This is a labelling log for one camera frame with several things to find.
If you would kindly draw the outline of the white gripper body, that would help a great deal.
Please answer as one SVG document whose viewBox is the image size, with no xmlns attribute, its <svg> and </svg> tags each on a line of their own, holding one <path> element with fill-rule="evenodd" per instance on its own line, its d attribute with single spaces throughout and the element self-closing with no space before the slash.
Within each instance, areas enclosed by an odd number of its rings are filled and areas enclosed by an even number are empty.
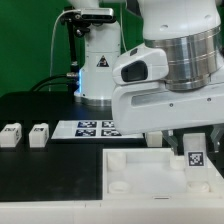
<svg viewBox="0 0 224 224">
<path fill-rule="evenodd" d="M 161 83 L 118 86 L 112 116 L 121 134 L 146 133 L 224 123 L 224 74 L 189 92 L 168 91 Z"/>
</svg>

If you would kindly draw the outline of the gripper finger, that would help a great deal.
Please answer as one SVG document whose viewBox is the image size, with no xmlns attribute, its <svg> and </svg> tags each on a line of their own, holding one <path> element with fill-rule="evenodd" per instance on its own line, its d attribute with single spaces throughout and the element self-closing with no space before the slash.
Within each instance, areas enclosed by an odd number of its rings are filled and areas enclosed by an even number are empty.
<svg viewBox="0 0 224 224">
<path fill-rule="evenodd" d="M 224 135 L 224 124 L 216 124 L 211 132 L 211 140 L 214 146 L 214 152 L 218 153 L 220 148 L 220 140 Z"/>
<path fill-rule="evenodd" d="M 166 140 L 166 142 L 171 146 L 172 151 L 175 155 L 178 154 L 178 141 L 177 138 L 174 136 L 174 133 L 172 130 L 165 130 L 162 132 L 163 138 Z"/>
</svg>

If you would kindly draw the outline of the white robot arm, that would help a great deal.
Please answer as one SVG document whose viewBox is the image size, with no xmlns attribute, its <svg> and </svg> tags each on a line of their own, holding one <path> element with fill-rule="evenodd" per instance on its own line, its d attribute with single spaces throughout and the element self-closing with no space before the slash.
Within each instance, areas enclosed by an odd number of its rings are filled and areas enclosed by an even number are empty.
<svg viewBox="0 0 224 224">
<path fill-rule="evenodd" d="M 86 33 L 81 99 L 109 102 L 123 135 L 224 123 L 221 1 L 69 0 Z M 127 52 L 111 2 L 143 20 L 143 41 Z"/>
</svg>

